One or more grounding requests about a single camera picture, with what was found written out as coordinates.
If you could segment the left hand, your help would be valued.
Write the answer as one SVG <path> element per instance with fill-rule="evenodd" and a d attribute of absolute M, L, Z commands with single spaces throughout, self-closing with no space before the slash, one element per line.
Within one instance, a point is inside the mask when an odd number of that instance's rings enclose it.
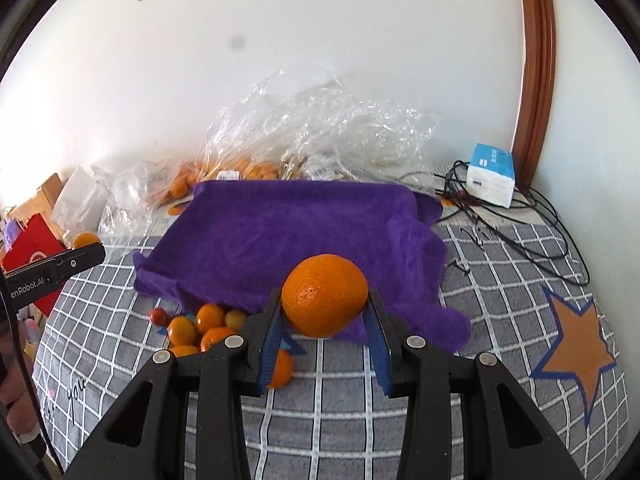
<path fill-rule="evenodd" d="M 23 324 L 18 324 L 18 328 L 20 329 L 23 358 L 30 377 L 34 370 L 34 360 L 24 351 L 27 340 Z M 12 336 L 10 332 L 7 332 L 1 336 L 1 356 L 2 358 L 13 358 L 13 355 Z M 8 409 L 6 422 L 14 434 L 19 436 L 29 434 L 37 426 L 37 415 L 32 406 L 20 366 L 16 361 L 13 361 L 8 367 L 6 378 L 1 382 L 1 403 Z"/>

